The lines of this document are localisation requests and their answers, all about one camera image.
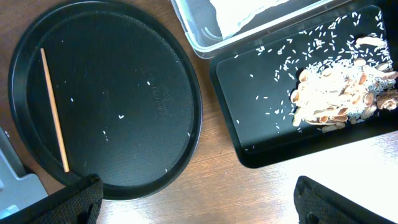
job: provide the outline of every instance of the white paper towel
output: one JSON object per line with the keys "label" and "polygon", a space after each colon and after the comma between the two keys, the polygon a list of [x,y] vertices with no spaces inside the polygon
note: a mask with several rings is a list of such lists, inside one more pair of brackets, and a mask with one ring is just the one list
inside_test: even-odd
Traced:
{"label": "white paper towel", "polygon": [[256,14],[288,0],[210,0],[224,40],[248,24]]}

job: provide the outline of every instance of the wooden surface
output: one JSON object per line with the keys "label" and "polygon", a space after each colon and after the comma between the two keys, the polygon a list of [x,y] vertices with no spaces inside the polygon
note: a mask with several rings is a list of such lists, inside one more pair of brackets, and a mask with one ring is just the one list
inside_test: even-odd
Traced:
{"label": "wooden surface", "polygon": [[[28,25],[59,0],[0,1],[0,126],[23,164],[52,194],[63,186],[27,152],[14,126],[7,95],[12,51]],[[181,43],[198,75],[203,128],[182,175],[163,191],[130,202],[103,202],[98,223],[297,223],[293,191],[307,175],[362,206],[398,222],[398,133],[329,149],[261,169],[243,167],[234,152],[208,74],[210,61],[189,45],[169,0],[126,1],[163,23]]]}

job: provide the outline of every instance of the brown stick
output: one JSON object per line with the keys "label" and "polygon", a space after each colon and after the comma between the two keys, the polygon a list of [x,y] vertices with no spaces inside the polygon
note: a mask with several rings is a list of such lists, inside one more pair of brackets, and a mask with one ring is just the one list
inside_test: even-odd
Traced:
{"label": "brown stick", "polygon": [[55,131],[57,132],[57,139],[58,139],[58,145],[60,147],[60,152],[61,152],[63,170],[65,172],[69,172],[67,153],[65,152],[65,145],[63,144],[61,125],[60,125],[60,120],[58,118],[57,106],[55,104],[54,92],[52,89],[52,84],[51,84],[51,79],[50,79],[49,66],[47,65],[47,59],[45,58],[44,49],[40,49],[40,51],[42,53],[42,60],[43,60],[44,73],[45,73],[45,82],[47,83],[47,90],[49,91],[51,112],[52,112],[52,117],[54,120]]}

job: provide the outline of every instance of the pile of shells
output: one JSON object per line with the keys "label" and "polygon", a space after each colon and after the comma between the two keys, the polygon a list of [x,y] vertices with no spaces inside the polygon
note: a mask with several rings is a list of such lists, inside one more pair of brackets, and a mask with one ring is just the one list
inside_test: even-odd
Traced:
{"label": "pile of shells", "polygon": [[[377,37],[363,37],[358,39],[356,44],[387,47],[387,43]],[[322,131],[326,133],[344,128],[347,120],[355,124],[356,118],[349,118],[348,114],[358,106],[365,108],[361,115],[363,120],[372,116],[378,108],[380,110],[397,108],[397,90],[384,91],[375,96],[369,91],[367,81],[369,76],[380,80],[395,80],[398,72],[388,72],[390,69],[388,63],[371,67],[366,65],[363,58],[355,59],[353,67],[359,71],[358,75],[349,76],[344,74],[347,70],[329,67],[322,71],[320,78],[315,82],[308,82],[308,78],[312,75],[309,70],[302,71],[298,78],[300,81],[298,88],[290,96],[292,103],[297,106],[293,125],[299,126],[302,121],[312,125],[323,125]],[[322,89],[323,86],[328,91],[319,94],[317,90]]]}

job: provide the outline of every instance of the wooden stick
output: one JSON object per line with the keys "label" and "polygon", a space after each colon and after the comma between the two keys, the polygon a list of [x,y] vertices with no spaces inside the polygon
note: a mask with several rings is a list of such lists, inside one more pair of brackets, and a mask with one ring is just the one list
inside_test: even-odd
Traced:
{"label": "wooden stick", "polygon": [[44,49],[40,49],[40,51],[42,53],[44,73],[45,73],[45,82],[47,83],[47,90],[49,91],[51,112],[52,112],[52,117],[54,119],[55,131],[57,132],[57,139],[58,139],[58,145],[60,147],[60,152],[61,152],[63,170],[65,172],[69,172],[67,153],[65,152],[65,145],[63,144],[61,125],[60,125],[60,120],[58,118],[57,106],[55,104],[54,92],[52,89],[52,84],[51,84],[51,79],[50,79],[49,66],[47,65],[47,59],[45,58]]}

